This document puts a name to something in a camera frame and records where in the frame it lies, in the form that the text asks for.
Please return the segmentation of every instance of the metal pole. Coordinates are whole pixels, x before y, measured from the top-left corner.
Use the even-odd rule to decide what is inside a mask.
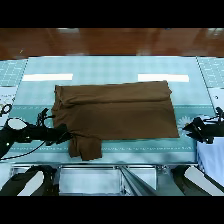
[[[128,170],[125,166],[118,166],[134,196],[158,196],[156,190],[145,181]]]

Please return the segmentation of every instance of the brown shirt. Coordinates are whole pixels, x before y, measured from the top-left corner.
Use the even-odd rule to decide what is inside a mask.
[[[166,81],[55,86],[54,127],[67,125],[71,157],[102,157],[101,140],[178,138]]]

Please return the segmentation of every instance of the wooden floor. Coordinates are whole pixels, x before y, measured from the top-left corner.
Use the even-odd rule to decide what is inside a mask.
[[[0,28],[0,60],[59,55],[224,57],[224,29]]]

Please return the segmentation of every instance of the white tape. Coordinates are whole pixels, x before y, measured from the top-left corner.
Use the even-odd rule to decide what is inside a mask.
[[[189,82],[188,75],[173,75],[173,74],[138,74],[138,81],[164,81],[167,82]]]
[[[33,74],[24,75],[22,81],[51,81],[51,80],[72,80],[72,73],[68,74]]]

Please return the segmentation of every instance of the wire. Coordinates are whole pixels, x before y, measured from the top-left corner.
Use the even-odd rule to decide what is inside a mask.
[[[19,157],[22,157],[22,156],[26,156],[26,155],[29,155],[30,153],[36,151],[37,149],[39,149],[46,141],[42,142],[39,146],[37,146],[35,149],[31,150],[30,152],[27,152],[27,153],[24,153],[22,155],[18,155],[18,156],[11,156],[11,157],[7,157],[7,158],[3,158],[3,159],[0,159],[0,161],[2,160],[7,160],[7,159],[15,159],[15,158],[19,158]]]

